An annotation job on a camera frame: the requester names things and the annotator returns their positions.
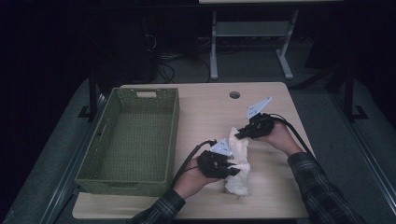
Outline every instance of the green basket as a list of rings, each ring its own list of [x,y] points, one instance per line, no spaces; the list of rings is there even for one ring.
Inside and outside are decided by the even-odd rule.
[[[89,193],[161,196],[173,178],[177,89],[115,88],[79,168]]]

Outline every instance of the person's right hand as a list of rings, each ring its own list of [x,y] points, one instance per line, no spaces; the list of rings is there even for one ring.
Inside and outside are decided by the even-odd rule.
[[[184,200],[198,193],[205,185],[218,181],[216,178],[206,177],[198,168],[197,159],[192,159],[174,186],[175,192]]]
[[[287,156],[303,151],[291,137],[288,127],[278,121],[275,122],[275,127],[270,134],[253,140],[267,142],[286,153]]]

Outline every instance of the wire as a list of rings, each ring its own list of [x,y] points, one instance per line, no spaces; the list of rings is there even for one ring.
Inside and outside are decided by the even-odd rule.
[[[197,61],[203,63],[204,66],[207,69],[208,77],[207,77],[207,80],[205,81],[205,83],[208,83],[210,81],[210,78],[211,78],[211,76],[210,76],[210,66],[207,64],[207,62],[205,62],[204,60],[202,60],[200,58],[192,59],[190,57],[187,57],[187,56],[181,55],[181,54],[175,54],[175,55],[172,55],[172,56],[162,56],[162,58],[163,58],[163,62],[161,64],[165,64],[169,68],[172,68],[172,67],[170,65],[167,65],[167,63],[170,63],[170,62],[175,61],[175,60],[182,60],[182,59],[197,60]],[[175,70],[172,68],[172,71],[173,71],[173,76],[172,76],[172,78],[173,78],[175,76]]]
[[[285,118],[283,118],[282,116],[280,116],[280,115],[278,115],[278,114],[268,114],[268,115],[274,115],[274,116],[277,116],[277,117],[280,117],[280,118],[282,118],[283,120],[286,120]]]
[[[170,77],[168,77],[165,67],[167,67],[171,70],[172,75]],[[158,72],[159,72],[160,76],[164,79],[164,84],[167,84],[169,82],[175,83],[175,81],[173,80],[173,78],[175,77],[175,69],[172,66],[170,66],[168,64],[161,63],[160,70]]]
[[[145,37],[151,37],[154,40],[154,44],[151,47],[151,49],[148,49],[148,51],[152,51],[155,49],[155,47],[157,47],[157,38],[154,35],[145,35]]]
[[[323,168],[320,166],[320,164],[318,163],[317,159],[315,158],[314,154],[312,153],[312,151],[308,148],[308,146],[306,145],[306,143],[304,142],[303,138],[297,133],[296,129],[290,124],[288,123],[285,119],[279,119],[279,118],[273,118],[272,120],[275,121],[280,121],[282,123],[284,123],[286,126],[288,126],[291,131],[293,132],[294,136],[296,136],[297,140],[301,143],[301,145],[303,146],[303,148],[305,149],[305,152],[312,157],[312,160],[318,165],[318,168],[321,170],[321,172],[323,172],[323,174],[326,174],[323,170]]]
[[[206,47],[209,47],[210,44],[212,43],[212,38],[210,37],[204,37],[205,43],[198,46],[198,50],[200,49],[206,49]]]
[[[238,52],[242,52],[245,50],[249,50],[250,45],[249,44],[245,44],[246,47],[243,48],[242,44],[235,44],[233,43],[233,39],[232,38],[227,38],[227,40],[221,40],[221,41],[216,41],[218,44],[218,50],[217,53],[218,54],[235,54]]]

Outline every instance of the wooden table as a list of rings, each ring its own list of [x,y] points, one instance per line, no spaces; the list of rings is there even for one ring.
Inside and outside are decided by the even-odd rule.
[[[180,114],[175,172],[190,152],[206,140],[228,138],[232,127],[248,124],[247,108],[266,97],[273,100],[262,112],[277,113],[290,122],[310,147],[287,87],[280,82],[134,85],[178,88]],[[239,99],[230,97],[238,91]],[[307,213],[284,153],[249,140],[249,195],[238,199],[224,192],[224,181],[210,184],[190,197],[177,218],[304,218]],[[75,218],[130,218],[157,198],[80,193]]]

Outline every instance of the person's left hand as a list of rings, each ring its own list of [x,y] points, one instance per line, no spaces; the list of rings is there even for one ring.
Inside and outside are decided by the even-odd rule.
[[[202,174],[198,166],[196,158],[192,159],[186,167],[184,172],[174,186],[174,191],[178,193],[183,199],[198,193],[205,185],[218,181],[216,178],[207,178]]]

